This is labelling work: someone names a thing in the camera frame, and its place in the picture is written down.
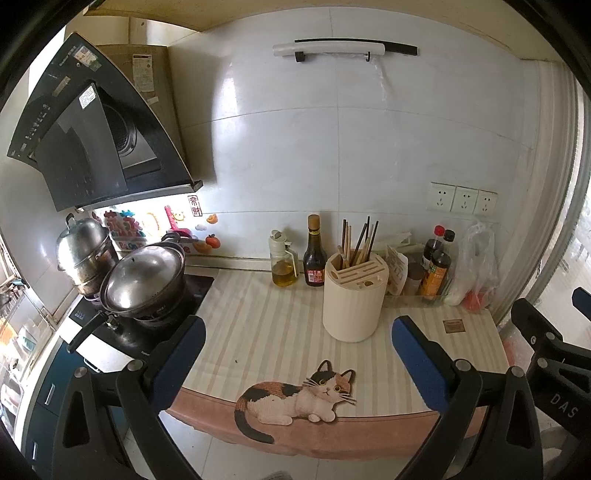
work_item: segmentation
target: black range hood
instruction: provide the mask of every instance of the black range hood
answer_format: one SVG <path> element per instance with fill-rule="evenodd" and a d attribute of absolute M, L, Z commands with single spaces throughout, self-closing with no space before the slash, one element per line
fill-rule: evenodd
<path fill-rule="evenodd" d="M 195 192 L 168 134 L 134 86 L 77 33 L 33 90 L 8 156 L 39 170 L 58 211 Z"/>

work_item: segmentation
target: fridge magnet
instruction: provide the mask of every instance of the fridge magnet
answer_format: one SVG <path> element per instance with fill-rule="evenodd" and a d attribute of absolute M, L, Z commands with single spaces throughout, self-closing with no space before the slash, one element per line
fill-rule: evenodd
<path fill-rule="evenodd" d="M 335 372 L 329 360 L 324 360 L 318 370 L 301 385 L 282 382 L 261 382 L 248 388 L 236 401 L 234 421 L 238 429 L 257 442 L 274 443 L 271 435 L 260 432 L 246 420 L 246 412 L 261 424 L 291 425 L 293 419 L 305 418 L 312 422 L 331 422 L 336 418 L 337 403 L 351 398 L 351 383 L 355 371 Z"/>
<path fill-rule="evenodd" d="M 216 237 L 213 233 L 207 236 L 207 238 L 205 239 L 205 243 L 210 245 L 212 248 L 220 248 L 222 246 L 222 243 L 220 242 L 219 238 Z"/>
<path fill-rule="evenodd" d="M 197 195 L 189 195 L 187 196 L 187 200 L 189 200 L 189 206 L 193 216 L 202 217 L 203 212 L 201 211 L 201 205 L 199 205 L 199 199 L 197 198 Z"/>

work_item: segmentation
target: white tiled wall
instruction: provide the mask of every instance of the white tiled wall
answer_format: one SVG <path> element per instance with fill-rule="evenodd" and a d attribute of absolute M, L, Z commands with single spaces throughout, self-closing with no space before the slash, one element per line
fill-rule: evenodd
<path fill-rule="evenodd" d="M 56 240 L 68 211 L 56 212 L 41 173 L 6 156 L 27 102 L 27 84 L 25 75 L 0 113 L 0 231 L 21 275 L 55 312 L 72 289 L 56 258 Z"/>
<path fill-rule="evenodd" d="M 420 55 L 272 54 L 314 37 L 408 43 Z M 266 257 L 270 218 L 303 253 L 310 212 L 322 213 L 329 248 L 343 217 L 359 231 L 367 214 L 378 240 L 408 229 L 425 240 L 437 223 L 461 232 L 470 216 L 426 210 L 430 181 L 498 192 L 490 220 L 504 250 L 519 209 L 506 201 L 522 201 L 537 132 L 534 62 L 448 25 L 348 7 L 256 15 L 169 51 L 202 208 L 220 215 L 219 237 L 250 232 L 224 254 Z"/>

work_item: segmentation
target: blue cabinet door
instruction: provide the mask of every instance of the blue cabinet door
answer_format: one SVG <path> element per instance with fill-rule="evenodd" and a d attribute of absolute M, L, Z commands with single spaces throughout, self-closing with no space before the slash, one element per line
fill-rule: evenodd
<path fill-rule="evenodd" d="M 68 353 L 67 343 L 61 344 L 56 356 L 43 380 L 37 403 L 43 405 L 55 415 L 60 414 L 61 404 L 66 396 L 68 383 L 74 375 L 74 370 L 84 366 L 84 358 L 77 352 Z"/>
<path fill-rule="evenodd" d="M 56 427 L 57 415 L 36 404 L 31 412 L 23 454 L 41 480 L 51 479 Z"/>

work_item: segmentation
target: stove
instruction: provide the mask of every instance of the stove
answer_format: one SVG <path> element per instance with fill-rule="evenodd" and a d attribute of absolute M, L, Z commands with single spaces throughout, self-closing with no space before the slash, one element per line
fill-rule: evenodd
<path fill-rule="evenodd" d="M 194 315 L 197 312 L 213 283 L 212 277 L 201 275 L 185 274 L 184 278 L 187 294 L 178 307 L 159 322 L 165 325 L 154 328 L 135 319 L 117 317 L 120 324 L 117 330 L 103 324 L 92 335 L 131 358 L 147 359 L 159 343 L 170 339 L 188 315 Z M 78 325 L 84 326 L 99 310 L 100 304 L 82 297 L 69 318 Z"/>

